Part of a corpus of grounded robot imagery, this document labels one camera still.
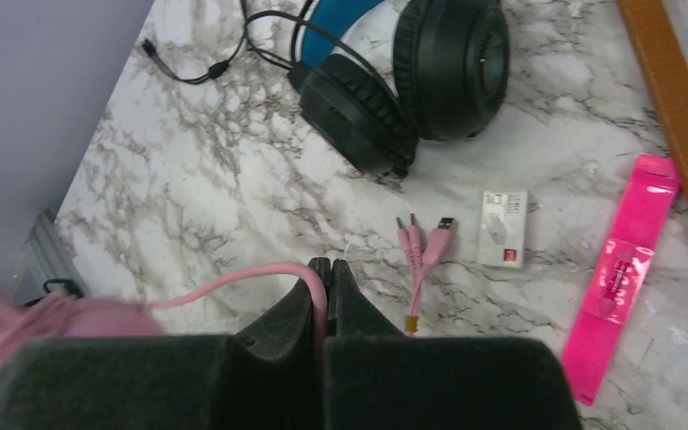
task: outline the gray wall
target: gray wall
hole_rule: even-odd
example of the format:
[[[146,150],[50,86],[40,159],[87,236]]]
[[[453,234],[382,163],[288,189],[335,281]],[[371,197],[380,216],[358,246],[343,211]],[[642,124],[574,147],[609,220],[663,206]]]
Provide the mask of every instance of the gray wall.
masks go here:
[[[57,209],[153,0],[0,0],[0,285]]]

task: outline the red logo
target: red logo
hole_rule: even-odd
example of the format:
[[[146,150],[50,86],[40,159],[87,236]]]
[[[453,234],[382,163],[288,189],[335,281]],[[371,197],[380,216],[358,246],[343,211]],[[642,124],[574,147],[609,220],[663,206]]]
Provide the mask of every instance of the red logo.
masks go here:
[[[514,262],[518,258],[518,251],[514,249],[505,249],[504,259],[507,262]]]

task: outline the marble surface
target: marble surface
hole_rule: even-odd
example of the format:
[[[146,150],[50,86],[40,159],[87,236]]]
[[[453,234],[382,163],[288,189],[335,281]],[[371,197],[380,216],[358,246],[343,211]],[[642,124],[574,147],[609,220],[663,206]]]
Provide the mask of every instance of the marble surface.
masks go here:
[[[202,73],[240,34],[234,3],[157,0],[141,38],[182,75]],[[301,1],[252,3],[296,12]],[[390,78],[405,3],[381,4],[346,37]],[[614,2],[503,3],[512,69],[500,114],[476,139],[422,142],[400,184],[358,174],[298,115],[282,71],[255,56],[191,87],[134,49],[56,223],[93,294],[175,297],[234,269],[326,255],[349,260],[401,325],[409,274],[394,217],[415,212],[426,228],[458,221],[424,286],[420,335],[530,336],[559,353],[635,157],[668,150]],[[285,53],[291,28],[263,21],[254,35]],[[502,187],[531,191],[520,271],[474,263],[481,193]],[[239,282],[158,316],[172,332],[237,331],[293,282]],[[684,198],[598,400],[580,412],[588,429],[688,429]]]

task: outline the wooden strip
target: wooden strip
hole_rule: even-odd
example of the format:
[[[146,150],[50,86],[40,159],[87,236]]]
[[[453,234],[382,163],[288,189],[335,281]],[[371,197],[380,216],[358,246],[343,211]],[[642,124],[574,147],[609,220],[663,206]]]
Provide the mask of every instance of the wooden strip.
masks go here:
[[[688,200],[688,67],[661,0],[616,0]]]

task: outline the headphones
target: headphones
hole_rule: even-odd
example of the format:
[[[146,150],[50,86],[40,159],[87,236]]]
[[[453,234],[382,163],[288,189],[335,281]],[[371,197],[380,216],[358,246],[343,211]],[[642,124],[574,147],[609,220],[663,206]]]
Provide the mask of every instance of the headphones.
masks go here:
[[[495,0],[410,0],[394,31],[394,83],[338,40],[382,0],[321,0],[288,78],[302,117],[358,170],[408,174],[419,138],[478,134],[503,102],[510,41]],[[296,33],[300,21],[297,21]],[[362,66],[341,54],[344,48]]]

